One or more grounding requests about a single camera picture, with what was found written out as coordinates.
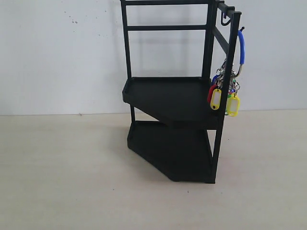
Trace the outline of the key ring with coloured tags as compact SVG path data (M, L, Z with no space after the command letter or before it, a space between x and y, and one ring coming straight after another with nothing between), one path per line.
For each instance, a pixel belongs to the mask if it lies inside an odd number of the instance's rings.
M227 94L227 102L226 102L226 108L225 108L225 115L235 117L238 115L238 111L240 108L240 98L237 95L238 91L240 89L240 84L237 81L237 77L240 75L243 65L245 64L245 39L243 36L244 27L242 27L238 31L238 38L240 42L240 63L239 63L239 69L238 72L235 72L232 69L231 76L230 76L230 83L229 83L229 89ZM222 96L222 86L224 82L224 74L226 70L226 59L224 60L221 67L216 71L216 75L213 77L211 81L211 86L209 89L209 93L207 96L207 102L210 105L210 108L213 110L220 109L220 103L221 103L221 96Z

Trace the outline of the black two-tier corner shelf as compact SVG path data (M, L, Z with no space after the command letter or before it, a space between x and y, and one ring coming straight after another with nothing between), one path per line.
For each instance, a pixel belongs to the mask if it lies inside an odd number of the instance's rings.
M129 6L207 5L205 24L129 25ZM175 182L214 184L225 108L241 12L222 0L123 0L127 81L123 101L130 106L128 148ZM129 32L204 30L199 77L135 77L131 71ZM226 59L220 109L207 102L211 81Z

